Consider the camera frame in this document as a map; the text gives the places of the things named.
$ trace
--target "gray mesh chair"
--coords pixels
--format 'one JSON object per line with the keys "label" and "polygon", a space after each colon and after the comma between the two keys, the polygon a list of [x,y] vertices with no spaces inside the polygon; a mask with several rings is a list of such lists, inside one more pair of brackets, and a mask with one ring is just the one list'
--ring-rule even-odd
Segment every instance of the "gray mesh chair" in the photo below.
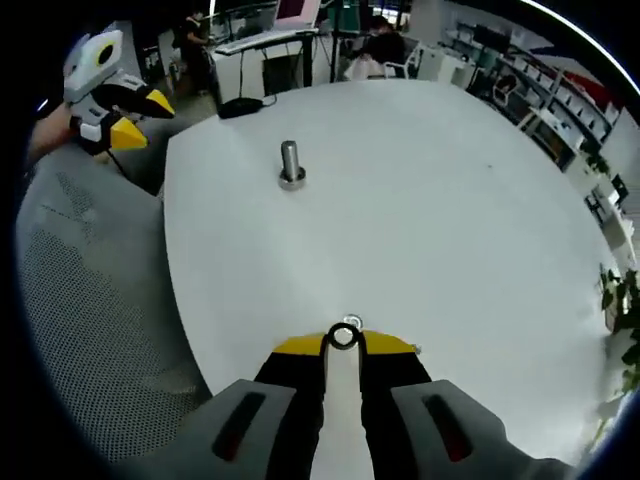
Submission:
{"label": "gray mesh chair", "polygon": [[169,277],[162,202],[76,147],[41,160],[16,223],[34,345],[107,460],[168,443],[206,401]]}

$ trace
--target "potted plant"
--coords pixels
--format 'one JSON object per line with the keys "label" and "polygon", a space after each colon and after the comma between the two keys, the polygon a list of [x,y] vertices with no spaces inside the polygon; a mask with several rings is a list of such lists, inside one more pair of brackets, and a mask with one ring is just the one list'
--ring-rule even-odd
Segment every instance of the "potted plant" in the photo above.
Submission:
{"label": "potted plant", "polygon": [[[602,310],[605,322],[611,331],[606,342],[607,363],[614,373],[611,397],[598,408],[600,417],[595,437],[588,447],[595,448],[610,427],[620,405],[628,392],[640,387],[640,294],[638,292],[638,272],[629,270],[624,278],[617,277],[611,270],[605,272],[601,267]],[[615,380],[615,374],[622,378]]]}
{"label": "potted plant", "polygon": [[605,322],[613,335],[630,333],[631,346],[622,355],[627,366],[623,372],[622,394],[640,386],[640,291],[638,272],[629,270],[624,278],[616,277],[611,270],[601,271],[602,309]]}
{"label": "potted plant", "polygon": [[611,168],[609,167],[609,164],[599,153],[593,153],[589,155],[587,157],[586,162],[587,162],[587,165],[591,167],[591,170],[593,170],[596,173],[602,173],[607,177],[611,173]]}

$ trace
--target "green leaves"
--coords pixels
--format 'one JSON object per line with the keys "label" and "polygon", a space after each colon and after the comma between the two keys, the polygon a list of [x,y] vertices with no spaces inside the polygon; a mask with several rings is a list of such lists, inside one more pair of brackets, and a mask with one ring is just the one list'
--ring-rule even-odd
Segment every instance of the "green leaves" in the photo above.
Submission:
{"label": "green leaves", "polygon": [[[638,290],[638,272],[629,270],[624,279],[616,277],[611,270],[604,272],[600,267],[600,281],[602,282],[602,310],[606,310],[616,300],[616,313],[613,333],[620,330],[631,330],[634,344],[622,355],[622,361],[630,368],[623,376],[623,392],[635,390],[640,386],[640,291]],[[615,296],[610,291],[611,284],[615,285]],[[628,309],[625,313],[625,299]]]}
{"label": "green leaves", "polygon": [[640,343],[636,343],[629,347],[629,350],[622,356],[622,361],[627,365],[640,364]]}
{"label": "green leaves", "polygon": [[597,153],[587,157],[587,165],[595,172],[604,173],[607,177],[611,173],[611,168],[609,168],[607,161]]}

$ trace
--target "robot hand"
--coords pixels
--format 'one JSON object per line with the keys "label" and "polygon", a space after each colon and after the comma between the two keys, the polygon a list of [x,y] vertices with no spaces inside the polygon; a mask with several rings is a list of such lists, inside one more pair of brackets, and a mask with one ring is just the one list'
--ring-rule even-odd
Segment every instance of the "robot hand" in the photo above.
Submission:
{"label": "robot hand", "polygon": [[147,138],[124,113],[173,118],[166,97],[119,68],[122,32],[85,36],[64,66],[64,100],[71,109],[71,126],[91,154],[110,148],[142,148]]}
{"label": "robot hand", "polygon": [[[344,330],[351,339],[343,343]],[[566,478],[570,467],[509,443],[502,421],[446,380],[416,347],[339,323],[276,347],[253,382],[238,380],[186,420],[174,442],[125,461],[123,478],[308,479],[322,428],[328,347],[360,354],[361,420],[376,480]]]}

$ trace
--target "person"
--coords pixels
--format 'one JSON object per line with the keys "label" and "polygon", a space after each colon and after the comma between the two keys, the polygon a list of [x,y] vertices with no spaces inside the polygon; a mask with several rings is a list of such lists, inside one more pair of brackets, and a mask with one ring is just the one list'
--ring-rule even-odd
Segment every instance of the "person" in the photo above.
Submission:
{"label": "person", "polygon": [[382,77],[384,63],[404,63],[404,40],[386,18],[382,15],[372,17],[370,34],[364,46],[354,52],[356,58],[345,72],[349,80]]}
{"label": "person", "polygon": [[195,11],[181,23],[176,35],[177,46],[180,47],[182,60],[187,64],[193,85],[200,95],[208,91],[208,63],[203,47],[209,42],[201,38],[202,12]]}
{"label": "person", "polygon": [[61,103],[34,125],[27,145],[25,167],[30,168],[42,157],[69,142],[75,134],[71,128],[71,110],[66,103]]}
{"label": "person", "polygon": [[513,74],[503,75],[496,82],[496,88],[504,94],[512,92],[517,86],[518,79]]}

